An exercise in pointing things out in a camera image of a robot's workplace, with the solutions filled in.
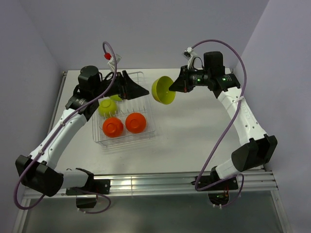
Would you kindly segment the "white square bowl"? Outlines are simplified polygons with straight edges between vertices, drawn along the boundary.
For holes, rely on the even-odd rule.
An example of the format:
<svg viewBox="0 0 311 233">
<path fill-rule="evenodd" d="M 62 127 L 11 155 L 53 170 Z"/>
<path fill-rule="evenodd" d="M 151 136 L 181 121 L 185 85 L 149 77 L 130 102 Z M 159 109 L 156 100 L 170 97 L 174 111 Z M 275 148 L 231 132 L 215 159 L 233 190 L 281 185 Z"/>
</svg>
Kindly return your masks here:
<svg viewBox="0 0 311 233">
<path fill-rule="evenodd" d="M 120 101 L 123 101 L 123 99 L 121 99 L 118 95 L 112 95 L 109 97 L 111 100 L 113 101 L 117 101 L 117 102 L 120 102 Z"/>
</svg>

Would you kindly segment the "green bowl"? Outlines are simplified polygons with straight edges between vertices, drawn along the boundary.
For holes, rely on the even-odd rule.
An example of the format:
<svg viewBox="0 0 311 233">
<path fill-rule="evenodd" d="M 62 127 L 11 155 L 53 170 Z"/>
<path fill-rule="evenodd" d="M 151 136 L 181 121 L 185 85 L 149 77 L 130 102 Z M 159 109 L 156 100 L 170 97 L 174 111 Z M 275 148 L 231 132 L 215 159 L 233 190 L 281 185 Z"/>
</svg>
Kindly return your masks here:
<svg viewBox="0 0 311 233">
<path fill-rule="evenodd" d="M 173 80 L 168 76 L 162 76 L 155 80 L 152 84 L 154 100 L 165 105 L 171 104 L 175 99 L 175 92 L 169 90 L 172 84 Z"/>
<path fill-rule="evenodd" d="M 99 103 L 98 112 L 100 116 L 110 118 L 118 113 L 118 106 L 113 100 L 104 99 Z"/>
</svg>

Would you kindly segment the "orange bowl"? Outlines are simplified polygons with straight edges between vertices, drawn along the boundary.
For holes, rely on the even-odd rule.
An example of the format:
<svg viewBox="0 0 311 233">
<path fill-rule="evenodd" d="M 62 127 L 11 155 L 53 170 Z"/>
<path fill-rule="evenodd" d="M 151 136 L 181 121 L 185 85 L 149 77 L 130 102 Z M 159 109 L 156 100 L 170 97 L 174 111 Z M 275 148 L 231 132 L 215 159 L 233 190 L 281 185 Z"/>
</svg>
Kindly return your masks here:
<svg viewBox="0 0 311 233">
<path fill-rule="evenodd" d="M 134 112 L 127 116 L 125 126 L 131 133 L 141 133 L 147 126 L 147 120 L 143 114 Z"/>
<path fill-rule="evenodd" d="M 114 138 L 122 135 L 124 127 L 119 118 L 111 117 L 104 121 L 102 130 L 106 136 Z"/>
</svg>

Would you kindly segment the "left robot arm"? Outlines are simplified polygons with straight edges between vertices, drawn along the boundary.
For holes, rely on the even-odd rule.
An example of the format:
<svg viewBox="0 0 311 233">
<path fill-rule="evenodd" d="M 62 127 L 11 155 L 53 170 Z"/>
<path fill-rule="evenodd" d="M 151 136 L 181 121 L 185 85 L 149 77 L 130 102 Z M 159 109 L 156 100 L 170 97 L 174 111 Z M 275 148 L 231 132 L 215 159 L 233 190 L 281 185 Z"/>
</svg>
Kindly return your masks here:
<svg viewBox="0 0 311 233">
<path fill-rule="evenodd" d="M 55 170 L 65 148 L 96 112 L 102 97 L 118 95 L 122 100 L 133 100 L 148 94 L 149 91 L 133 81 L 125 70 L 105 79 L 97 67 L 83 67 L 57 124 L 30 155 L 17 158 L 18 183 L 48 197 L 63 188 L 91 193 L 95 187 L 92 172 L 82 168 L 64 172 Z"/>
</svg>

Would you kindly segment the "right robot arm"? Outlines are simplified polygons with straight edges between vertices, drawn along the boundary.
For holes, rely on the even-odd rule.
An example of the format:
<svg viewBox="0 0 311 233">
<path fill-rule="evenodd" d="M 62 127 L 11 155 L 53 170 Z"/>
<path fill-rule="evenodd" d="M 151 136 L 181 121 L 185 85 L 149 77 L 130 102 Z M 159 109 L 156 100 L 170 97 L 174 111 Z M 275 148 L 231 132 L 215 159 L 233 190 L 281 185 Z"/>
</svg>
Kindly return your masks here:
<svg viewBox="0 0 311 233">
<path fill-rule="evenodd" d="M 259 125 L 245 98 L 242 88 L 233 74 L 227 74 L 223 65 L 223 55 L 219 51 L 204 53 L 202 69 L 193 64 L 198 55 L 192 48 L 183 52 L 188 64 L 182 66 L 170 91 L 188 93 L 196 86 L 206 86 L 226 109 L 233 120 L 238 133 L 240 147 L 231 154 L 231 158 L 212 169 L 210 183 L 215 189 L 221 189 L 231 177 L 245 170 L 268 163 L 277 146 L 275 136 L 269 136 Z"/>
</svg>

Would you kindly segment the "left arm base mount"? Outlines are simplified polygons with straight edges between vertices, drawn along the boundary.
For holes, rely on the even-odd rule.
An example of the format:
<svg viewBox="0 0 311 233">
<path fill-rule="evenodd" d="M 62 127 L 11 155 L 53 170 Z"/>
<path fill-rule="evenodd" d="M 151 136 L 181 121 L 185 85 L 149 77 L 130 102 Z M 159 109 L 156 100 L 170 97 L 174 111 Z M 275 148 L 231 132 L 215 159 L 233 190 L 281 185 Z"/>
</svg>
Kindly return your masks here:
<svg viewBox="0 0 311 233">
<path fill-rule="evenodd" d="M 89 188 L 70 188 L 66 189 L 66 195 L 77 196 L 77 195 L 87 195 L 90 193 L 97 194 L 109 194 L 111 181 L 109 179 L 96 179 L 93 185 Z"/>
</svg>

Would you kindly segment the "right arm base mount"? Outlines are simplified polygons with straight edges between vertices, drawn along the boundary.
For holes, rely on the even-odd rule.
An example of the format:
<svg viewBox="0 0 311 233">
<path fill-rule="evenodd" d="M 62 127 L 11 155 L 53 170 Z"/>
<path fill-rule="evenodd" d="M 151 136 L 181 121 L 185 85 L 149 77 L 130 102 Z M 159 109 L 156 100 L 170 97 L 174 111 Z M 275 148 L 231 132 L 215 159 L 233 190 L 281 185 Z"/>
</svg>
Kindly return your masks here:
<svg viewBox="0 0 311 233">
<path fill-rule="evenodd" d="M 225 179 L 224 181 L 214 180 L 211 175 L 202 176 L 197 186 L 196 191 L 225 191 L 238 190 L 239 185 L 236 177 Z"/>
</svg>

